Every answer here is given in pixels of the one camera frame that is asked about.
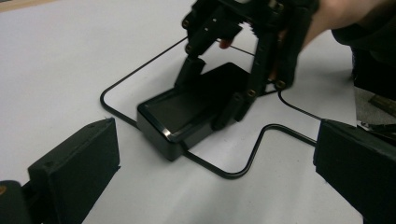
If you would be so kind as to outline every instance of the black plastic block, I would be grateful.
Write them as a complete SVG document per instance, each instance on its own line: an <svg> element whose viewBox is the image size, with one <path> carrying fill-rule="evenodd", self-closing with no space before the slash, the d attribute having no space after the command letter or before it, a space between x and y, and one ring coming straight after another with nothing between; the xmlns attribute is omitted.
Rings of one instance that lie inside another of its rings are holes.
<svg viewBox="0 0 396 224"><path fill-rule="evenodd" d="M214 132L214 120L235 92L245 89L248 73L233 63L174 87L137 107L137 126L173 161Z"/></svg>
<svg viewBox="0 0 396 224"><path fill-rule="evenodd" d="M28 171L32 188L46 197L45 223L82 223L119 164L114 119L85 126L36 161Z"/></svg>
<svg viewBox="0 0 396 224"><path fill-rule="evenodd" d="M32 223L21 185L16 181L0 181L0 223Z"/></svg>
<svg viewBox="0 0 396 224"><path fill-rule="evenodd" d="M314 164L369 223L396 223L396 147L356 127L323 120Z"/></svg>

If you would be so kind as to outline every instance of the screw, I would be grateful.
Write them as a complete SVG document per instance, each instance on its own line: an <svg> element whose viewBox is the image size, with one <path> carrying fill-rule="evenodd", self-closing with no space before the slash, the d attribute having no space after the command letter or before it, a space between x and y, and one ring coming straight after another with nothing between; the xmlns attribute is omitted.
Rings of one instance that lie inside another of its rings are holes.
<svg viewBox="0 0 396 224"><path fill-rule="evenodd" d="M256 95L256 92L254 90L249 90L247 91L247 95L250 97L254 97Z"/></svg>
<svg viewBox="0 0 396 224"><path fill-rule="evenodd" d="M189 25L190 25L190 22L189 22L188 20L184 20L184 21L181 23L181 26L182 26L183 28L187 28L187 27L189 27Z"/></svg>
<svg viewBox="0 0 396 224"><path fill-rule="evenodd" d="M282 80L277 80L276 83L275 83L275 86L276 86L277 89L283 90L283 89L286 88L286 83L284 81L282 81Z"/></svg>
<svg viewBox="0 0 396 224"><path fill-rule="evenodd" d="M3 185L0 186L0 195L6 193L6 191L7 191L7 187L6 186L3 186Z"/></svg>
<svg viewBox="0 0 396 224"><path fill-rule="evenodd" d="M270 7L270 8L275 8L275 7L276 7L276 4L277 4L277 1L276 1L276 0L271 0L271 1L268 3L268 7Z"/></svg>
<svg viewBox="0 0 396 224"><path fill-rule="evenodd" d="M190 53L191 50L192 50L192 46L191 46L191 45L187 45L187 46L186 46L186 52L187 52L187 53Z"/></svg>

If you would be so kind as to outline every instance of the black cable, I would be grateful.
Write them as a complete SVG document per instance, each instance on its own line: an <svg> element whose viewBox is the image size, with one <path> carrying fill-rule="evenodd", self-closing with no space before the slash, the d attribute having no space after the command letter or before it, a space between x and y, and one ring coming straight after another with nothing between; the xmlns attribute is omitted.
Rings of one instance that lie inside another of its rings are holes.
<svg viewBox="0 0 396 224"><path fill-rule="evenodd" d="M269 130L281 131L282 133L285 133L285 134L288 134L288 135L290 135L290 136L292 136L294 138L297 138L298 140L303 141L303 142L307 143L308 145L310 145L312 147L314 147L316 145L316 141L315 140L313 140L313 139L311 139L311 138L309 138L309 137L307 137L305 135L302 135L300 133L297 133L294 130L288 128L288 127L285 127L285 126L280 125L280 124L268 124L268 125L266 125L265 127L262 128L262 131L260 132L259 137L257 138L256 144L254 145L254 147L253 147L253 149L252 149L252 151L250 153L250 156L249 156L249 158L247 160L247 165L245 166L244 169L242 169L239 172L229 173L229 172L223 171L219 167L217 167L217 166L213 165L212 163L209 163L209 162L203 160L202 158L192 154L188 150L185 151L184 155L187 158L189 158L190 160L195 161L198 164L204 166L206 169L212 171L216 175L219 175L219 176L221 176L223 178L226 178L226 179L236 179L236 178L242 177L243 175L245 175L248 172L248 170L251 167L251 164L254 161L254 157L256 156L257 150L259 149L260 143L262 142L262 138L264 137L265 132L267 132Z"/></svg>
<svg viewBox="0 0 396 224"><path fill-rule="evenodd" d="M289 106L289 107L291 107L291 108L293 108L293 109L295 109L295 110L297 110L297 111L299 111L299 112L301 112L301 113L303 113L303 114L306 114L307 116L309 116L309 117L311 117L311 118L313 118L313 119L322 120L320 117L315 116L315 115L313 115L313 114L311 114L311 113L309 113L309 112L306 112L305 110L302 110L302 109L298 108L298 107L295 106L295 105L291 105L291 104L289 104L288 102L286 102L285 99L283 99L283 97L282 97L282 91L279 91L279 92L277 93L277 96L279 97L279 100L280 100L283 104L285 104L285 105L287 105L287 106Z"/></svg>
<svg viewBox="0 0 396 224"><path fill-rule="evenodd" d="M108 112L112 113L113 115L117 116L118 118L124 120L125 122L131 124L132 126L134 126L137 130L140 130L139 127L137 127L137 123L136 120L129 118L128 116L122 114L120 111L114 109L113 107L111 107L110 105L108 105L105 102L105 95L106 93L108 93L109 91L111 91L113 88L115 88L116 86L118 86L121 82L123 82L125 79L127 79L128 77L132 76L133 74L135 74L136 72L140 71L142 68L146 67L149 63L152 63L153 61L155 61L156 59L158 59L159 57L163 56L166 52L168 52L169 50L171 50L172 48L174 48L175 46L177 46L178 44L180 44L181 42L183 42L185 39L187 39L187 37L182 38L181 40L177 41L176 44L174 44L173 46L171 46L170 48L164 50L162 53L160 53L159 55L155 56L154 58L152 58L151 60L149 60L148 62L144 63L143 65L141 65L140 67L138 67L137 69L135 69L132 73L130 73L128 76L123 77L122 79L120 79L118 82L114 83L113 85L111 85L109 88L105 89L102 94L100 95L100 103L102 105L102 107L107 110Z"/></svg>

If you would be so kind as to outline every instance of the human hand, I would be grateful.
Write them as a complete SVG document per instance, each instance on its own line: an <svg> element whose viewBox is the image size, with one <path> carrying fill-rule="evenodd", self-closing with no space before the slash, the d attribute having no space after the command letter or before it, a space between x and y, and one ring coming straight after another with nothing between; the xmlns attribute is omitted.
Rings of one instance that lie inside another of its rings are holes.
<svg viewBox="0 0 396 224"><path fill-rule="evenodd" d="M364 25L375 15L381 14L389 5L395 4L396 0L319 0L318 11L312 17L302 49L327 30L347 27L353 23ZM288 29L278 34L279 40L284 38L287 31ZM232 40L222 39L219 47L227 49L232 43ZM273 68L269 78L276 79L276 67Z"/></svg>

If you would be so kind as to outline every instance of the white surface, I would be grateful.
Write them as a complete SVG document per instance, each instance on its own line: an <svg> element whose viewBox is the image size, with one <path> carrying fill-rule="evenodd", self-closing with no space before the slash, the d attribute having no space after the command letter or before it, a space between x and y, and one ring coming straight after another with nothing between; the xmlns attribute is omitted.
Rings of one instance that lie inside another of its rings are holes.
<svg viewBox="0 0 396 224"><path fill-rule="evenodd" d="M111 117L99 104L100 93L181 39L180 21L191 4L59 0L0 13L0 179L25 183L30 164L82 126ZM243 33L235 45L251 50L253 40ZM183 57L176 53L163 66L177 70ZM323 35L302 54L295 86L284 97L319 116L354 123L349 61L348 49ZM250 120L257 126L248 127ZM318 132L317 121L270 96L246 120L210 138L249 128L255 139L259 127L273 122L314 138ZM313 148L285 134L265 135L249 173L229 181L183 157L166 161L119 119L117 128L121 169L84 223L361 223L315 173ZM235 154L235 142L192 151L237 169L244 151Z"/></svg>

